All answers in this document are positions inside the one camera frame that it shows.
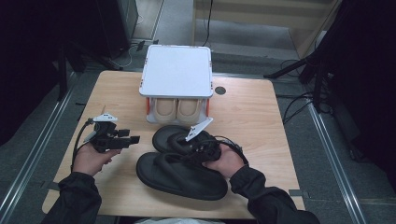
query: beige shoe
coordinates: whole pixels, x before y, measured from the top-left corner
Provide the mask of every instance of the beige shoe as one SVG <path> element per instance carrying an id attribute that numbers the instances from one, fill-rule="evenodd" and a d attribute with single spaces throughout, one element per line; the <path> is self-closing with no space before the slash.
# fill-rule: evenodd
<path id="1" fill-rule="evenodd" d="M 177 119 L 184 124 L 195 124 L 201 114 L 202 100 L 179 99 L 177 103 Z"/>
<path id="2" fill-rule="evenodd" d="M 154 118 L 159 123 L 169 123 L 176 119 L 177 99 L 156 98 L 154 99 Z"/>

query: wooden table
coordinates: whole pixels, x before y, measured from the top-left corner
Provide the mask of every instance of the wooden table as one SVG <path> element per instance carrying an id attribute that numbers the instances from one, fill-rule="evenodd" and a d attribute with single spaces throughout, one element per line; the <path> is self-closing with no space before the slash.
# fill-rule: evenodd
<path id="1" fill-rule="evenodd" d="M 83 123 L 100 115 L 106 106 L 106 112 L 119 118 L 117 129 L 130 129 L 131 135 L 141 138 L 139 144 L 124 149 L 95 176 L 103 198 L 100 215 L 253 218 L 247 210 L 248 201 L 230 190 L 223 199 L 208 202 L 151 189 L 138 179 L 136 162 L 142 154 L 155 151 L 151 138 L 161 127 L 146 121 L 146 99 L 139 95 L 140 80 L 141 74 L 132 72 L 105 71 L 99 76 L 54 182 L 70 174 L 73 145 Z M 299 189 L 272 83 L 263 79 L 214 77 L 213 88 L 219 86 L 226 93 L 214 93 L 210 99 L 209 116 L 214 120 L 206 130 L 229 137 L 243 147 L 250 166 L 265 173 L 267 187 Z M 81 138 L 92 128 L 87 127 Z M 58 191 L 49 191 L 42 207 L 45 213 L 58 196 Z M 302 197 L 292 199 L 299 209 L 304 209 Z"/>
<path id="2" fill-rule="evenodd" d="M 210 1 L 194 0 L 193 45 L 196 20 L 208 20 Z M 303 58 L 320 33 L 332 24 L 340 3 L 341 0 L 214 0 L 211 20 L 288 27 L 297 53 Z"/>

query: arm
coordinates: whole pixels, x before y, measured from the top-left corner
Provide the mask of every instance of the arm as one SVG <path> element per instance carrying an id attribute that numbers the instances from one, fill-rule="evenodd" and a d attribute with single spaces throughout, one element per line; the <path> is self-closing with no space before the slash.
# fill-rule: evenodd
<path id="1" fill-rule="evenodd" d="M 297 210 L 284 190 L 265 187 L 264 174 L 245 165 L 232 149 L 224 145 L 220 149 L 220 159 L 203 166 L 230 178 L 231 190 L 248 199 L 247 210 L 260 223 L 319 223 L 312 213 Z"/>
<path id="2" fill-rule="evenodd" d="M 73 172 L 59 183 L 60 196 L 41 223 L 94 223 L 102 203 L 93 178 L 120 150 L 98 153 L 91 144 L 78 152 Z"/>

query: black jacket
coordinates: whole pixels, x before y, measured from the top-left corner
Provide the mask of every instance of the black jacket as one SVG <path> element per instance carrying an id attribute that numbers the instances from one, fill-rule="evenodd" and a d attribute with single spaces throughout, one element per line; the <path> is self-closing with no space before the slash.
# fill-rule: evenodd
<path id="1" fill-rule="evenodd" d="M 232 191 L 248 199 L 248 211 L 263 224 L 313 224 L 310 212 L 297 210 L 284 190 L 266 188 L 261 172 L 244 166 L 230 179 Z M 72 173 L 59 183 L 61 195 L 42 223 L 94 223 L 102 199 L 90 175 Z"/>

